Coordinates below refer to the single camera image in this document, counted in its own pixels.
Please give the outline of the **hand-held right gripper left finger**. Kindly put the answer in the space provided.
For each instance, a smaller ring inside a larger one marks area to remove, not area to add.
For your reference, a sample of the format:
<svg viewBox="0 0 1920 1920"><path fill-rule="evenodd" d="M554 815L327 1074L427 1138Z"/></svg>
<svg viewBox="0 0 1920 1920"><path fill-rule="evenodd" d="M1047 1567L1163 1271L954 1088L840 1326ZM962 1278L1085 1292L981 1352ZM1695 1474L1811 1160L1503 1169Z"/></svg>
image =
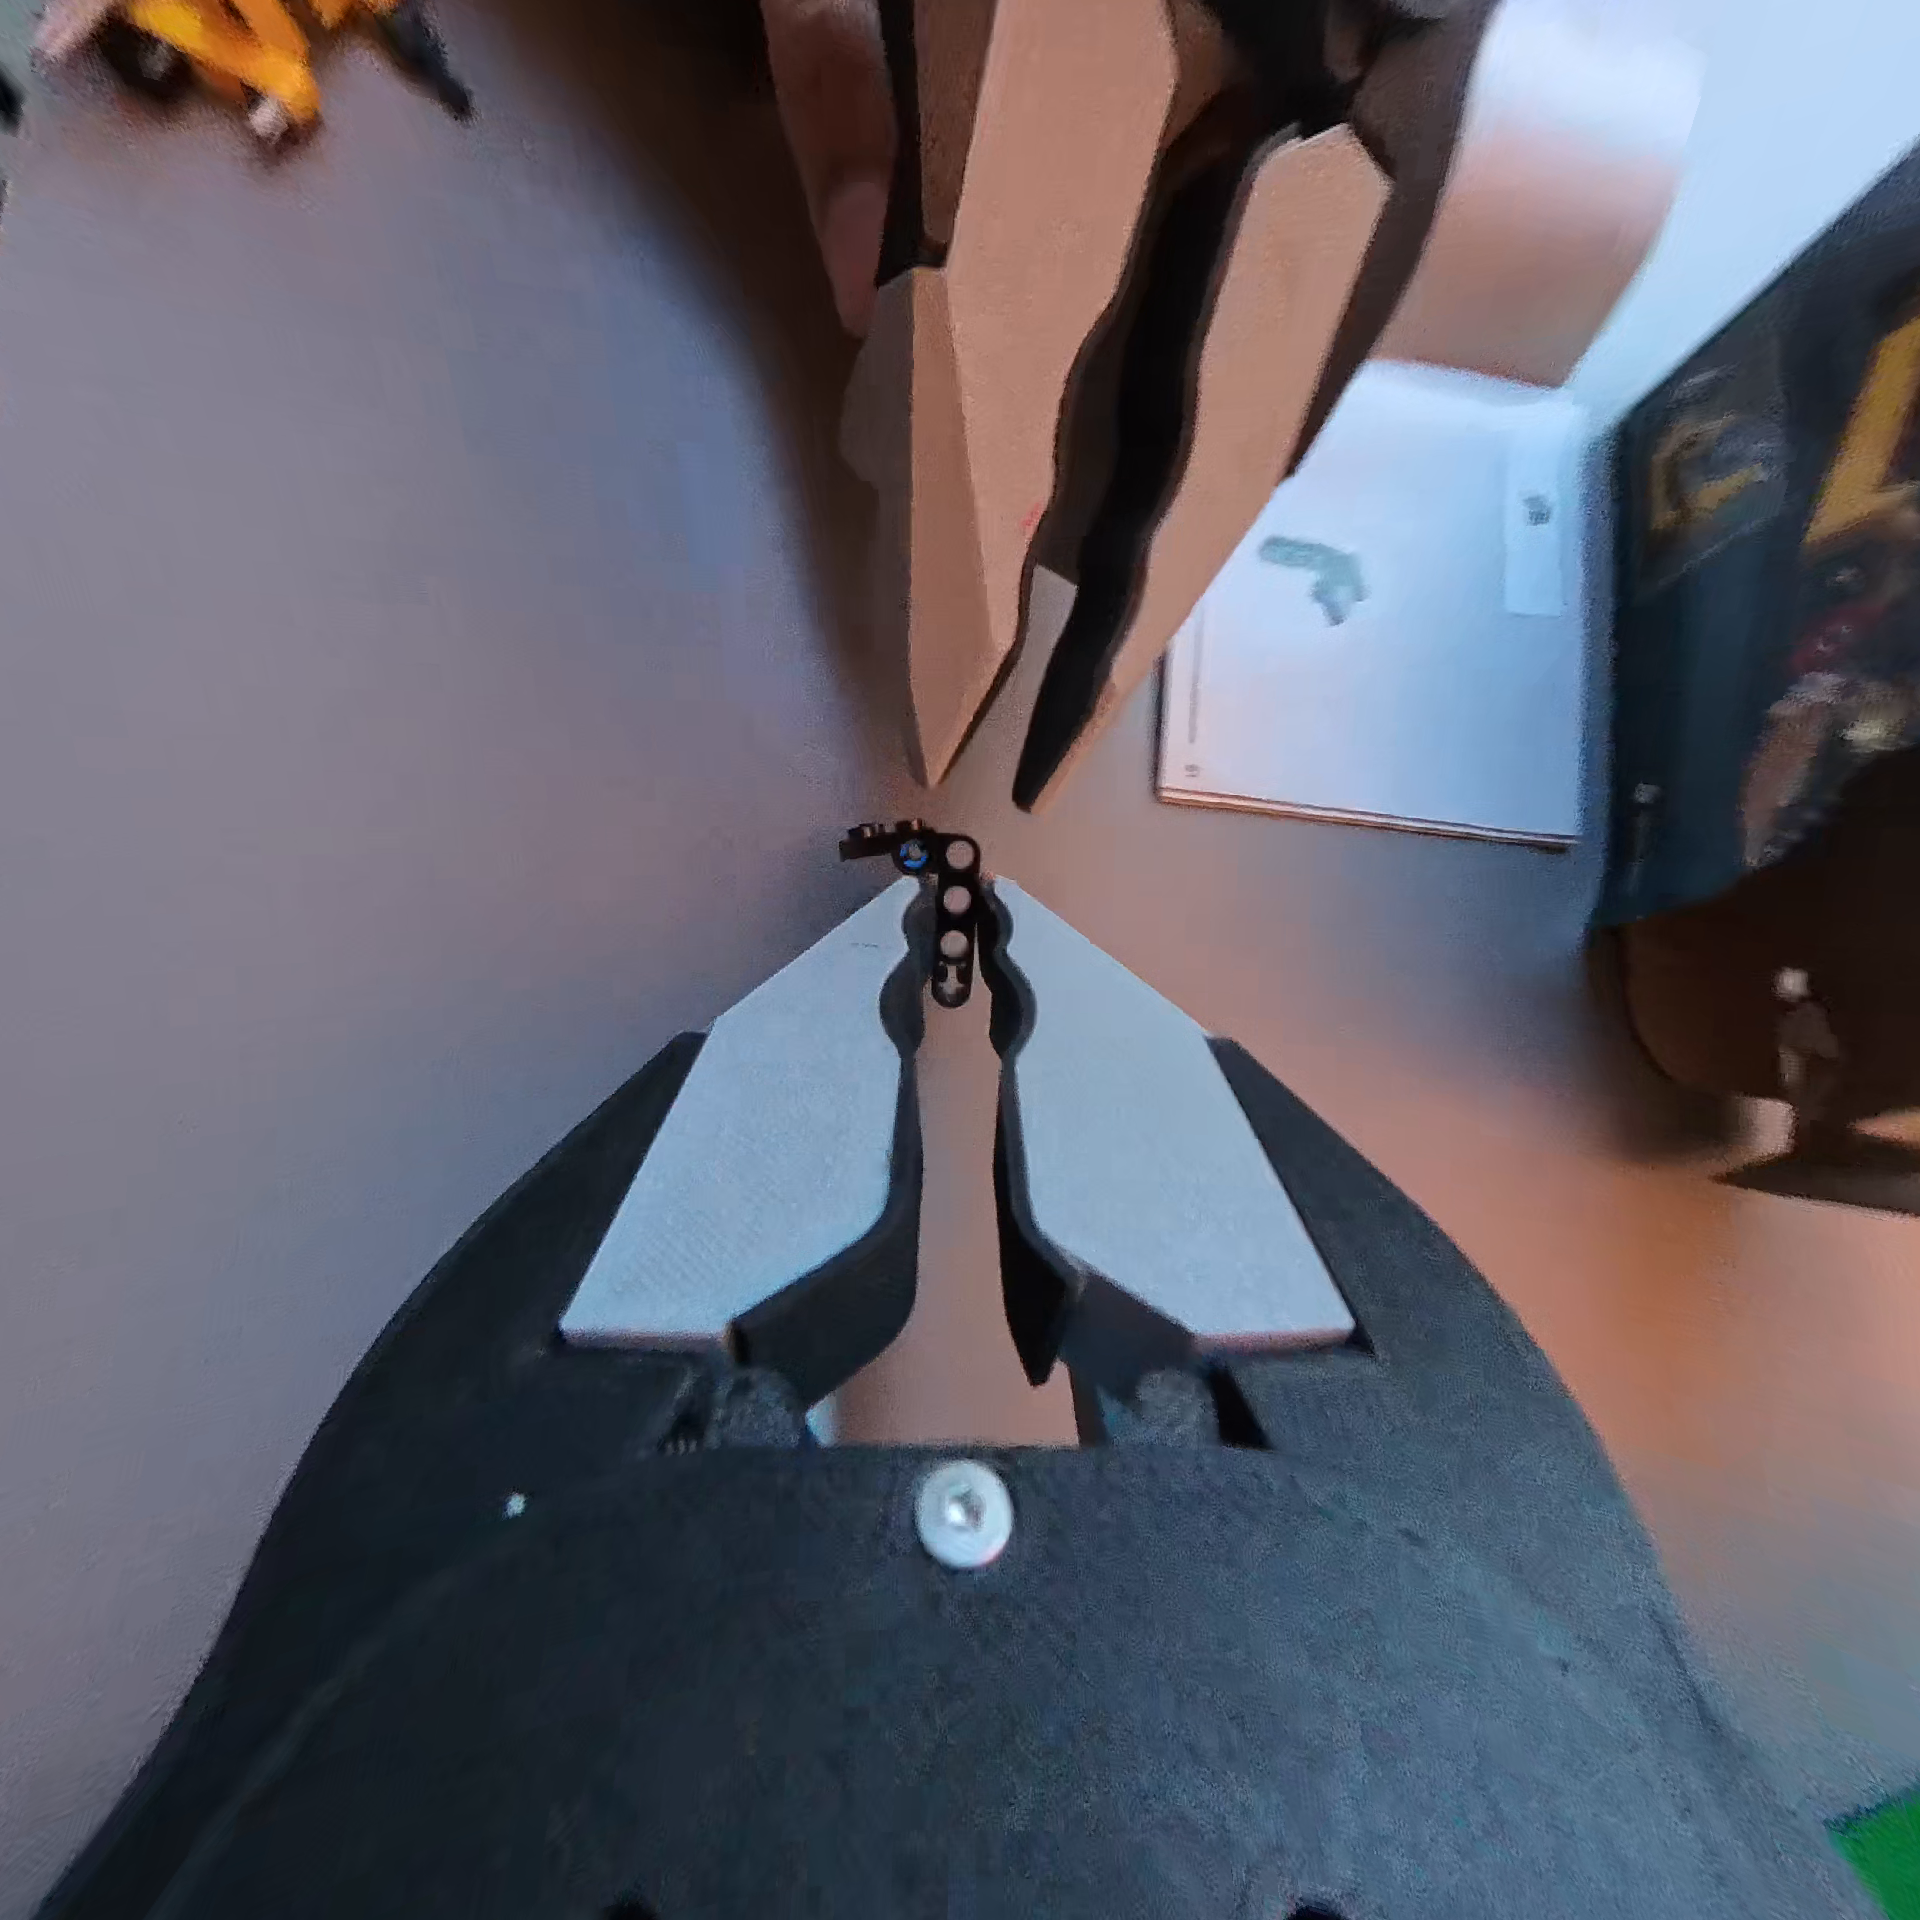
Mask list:
<svg viewBox="0 0 1920 1920"><path fill-rule="evenodd" d="M923 896L900 877L712 1022L561 1337L828 1400L904 1330L921 1229Z"/></svg>

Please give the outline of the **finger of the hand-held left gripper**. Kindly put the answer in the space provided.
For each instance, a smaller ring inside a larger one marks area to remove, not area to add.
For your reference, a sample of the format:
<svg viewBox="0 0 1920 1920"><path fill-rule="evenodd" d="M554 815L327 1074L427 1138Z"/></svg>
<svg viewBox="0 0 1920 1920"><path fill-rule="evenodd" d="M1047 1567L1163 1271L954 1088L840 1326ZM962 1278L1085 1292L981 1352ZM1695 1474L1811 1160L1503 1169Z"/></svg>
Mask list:
<svg viewBox="0 0 1920 1920"><path fill-rule="evenodd" d="M881 32L899 153L844 454L935 785L1018 653L1069 376L1120 293L1183 55L1163 1L881 4Z"/></svg>
<svg viewBox="0 0 1920 1920"><path fill-rule="evenodd" d="M1295 464L1388 198L1351 125L1208 119L1173 145L1069 378L1065 530L1042 546L1074 594L1015 768L1021 810L1052 801Z"/></svg>

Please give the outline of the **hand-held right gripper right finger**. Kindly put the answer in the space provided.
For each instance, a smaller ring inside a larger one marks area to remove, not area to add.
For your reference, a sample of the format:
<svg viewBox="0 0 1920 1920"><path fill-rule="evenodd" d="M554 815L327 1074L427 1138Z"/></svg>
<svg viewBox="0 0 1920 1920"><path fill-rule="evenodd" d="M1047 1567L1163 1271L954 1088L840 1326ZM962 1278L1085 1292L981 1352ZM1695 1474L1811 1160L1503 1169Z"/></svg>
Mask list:
<svg viewBox="0 0 1920 1920"><path fill-rule="evenodd" d="M1347 1346L1353 1308L1261 1145L1216 1038L1008 877L981 965L999 1062L1001 1298L1034 1384L1064 1375L1076 1439L1140 1418L1144 1384L1221 1414L1239 1360Z"/></svg>

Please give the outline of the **person's left hand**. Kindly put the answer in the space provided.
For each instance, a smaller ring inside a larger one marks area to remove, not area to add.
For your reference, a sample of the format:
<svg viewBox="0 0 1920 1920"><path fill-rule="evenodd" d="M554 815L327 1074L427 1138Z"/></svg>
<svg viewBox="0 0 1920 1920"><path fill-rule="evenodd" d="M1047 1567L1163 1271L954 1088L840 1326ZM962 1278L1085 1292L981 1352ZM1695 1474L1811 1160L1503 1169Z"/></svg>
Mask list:
<svg viewBox="0 0 1920 1920"><path fill-rule="evenodd" d="M897 172L897 96L875 1L761 1L786 145L844 330L873 324Z"/></svg>

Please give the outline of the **dark lego set box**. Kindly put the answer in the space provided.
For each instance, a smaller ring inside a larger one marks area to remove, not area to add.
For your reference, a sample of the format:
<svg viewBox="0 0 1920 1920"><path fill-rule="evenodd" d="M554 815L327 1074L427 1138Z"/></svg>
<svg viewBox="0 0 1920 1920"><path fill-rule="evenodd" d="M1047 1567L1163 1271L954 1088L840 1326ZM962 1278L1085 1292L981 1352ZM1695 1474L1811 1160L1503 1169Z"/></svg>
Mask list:
<svg viewBox="0 0 1920 1920"><path fill-rule="evenodd" d="M1919 154L1620 421L1594 930L1722 1184L1915 1216Z"/></svg>

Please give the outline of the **white lego instruction booklet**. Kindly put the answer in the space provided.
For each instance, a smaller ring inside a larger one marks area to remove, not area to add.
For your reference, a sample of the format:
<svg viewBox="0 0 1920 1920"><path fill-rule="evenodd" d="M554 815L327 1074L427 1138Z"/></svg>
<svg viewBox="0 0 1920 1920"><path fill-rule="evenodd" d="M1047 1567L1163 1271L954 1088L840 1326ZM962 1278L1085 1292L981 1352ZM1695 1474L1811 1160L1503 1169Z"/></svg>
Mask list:
<svg viewBox="0 0 1920 1920"><path fill-rule="evenodd" d="M1573 848L1586 408L1371 362L1175 636L1156 797Z"/></svg>

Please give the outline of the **green plastic bin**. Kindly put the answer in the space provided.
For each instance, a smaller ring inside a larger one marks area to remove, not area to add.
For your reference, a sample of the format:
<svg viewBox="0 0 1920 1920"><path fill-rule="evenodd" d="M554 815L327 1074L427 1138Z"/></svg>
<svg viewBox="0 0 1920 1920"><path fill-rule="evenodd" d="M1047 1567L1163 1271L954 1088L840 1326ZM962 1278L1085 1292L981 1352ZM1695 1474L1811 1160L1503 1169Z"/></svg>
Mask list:
<svg viewBox="0 0 1920 1920"><path fill-rule="evenodd" d="M1919 1917L1919 1790L1828 1822L1828 1837L1887 1917Z"/></svg>

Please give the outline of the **black lego beam assembly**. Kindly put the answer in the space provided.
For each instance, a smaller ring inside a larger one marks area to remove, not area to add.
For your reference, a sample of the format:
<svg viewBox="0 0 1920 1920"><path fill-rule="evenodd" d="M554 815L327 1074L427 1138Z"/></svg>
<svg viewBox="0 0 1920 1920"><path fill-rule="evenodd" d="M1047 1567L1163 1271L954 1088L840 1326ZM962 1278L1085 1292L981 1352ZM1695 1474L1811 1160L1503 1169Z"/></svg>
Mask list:
<svg viewBox="0 0 1920 1920"><path fill-rule="evenodd" d="M883 860L917 889L906 940L932 1006L960 1009L976 985L976 944L985 901L979 841L923 818L855 823L837 842L844 861Z"/></svg>

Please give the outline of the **yellow lego model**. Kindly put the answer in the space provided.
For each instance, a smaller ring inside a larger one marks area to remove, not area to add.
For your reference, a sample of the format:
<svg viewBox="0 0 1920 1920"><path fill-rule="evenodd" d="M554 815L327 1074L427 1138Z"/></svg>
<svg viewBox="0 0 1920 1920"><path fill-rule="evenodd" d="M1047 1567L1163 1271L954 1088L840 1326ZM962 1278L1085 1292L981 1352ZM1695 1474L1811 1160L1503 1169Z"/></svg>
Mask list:
<svg viewBox="0 0 1920 1920"><path fill-rule="evenodd" d="M33 52L42 64L99 56L119 89L157 108L195 90L225 101L277 151L322 116L315 37L349 29L453 120L474 119L424 1L53 1L34 18Z"/></svg>

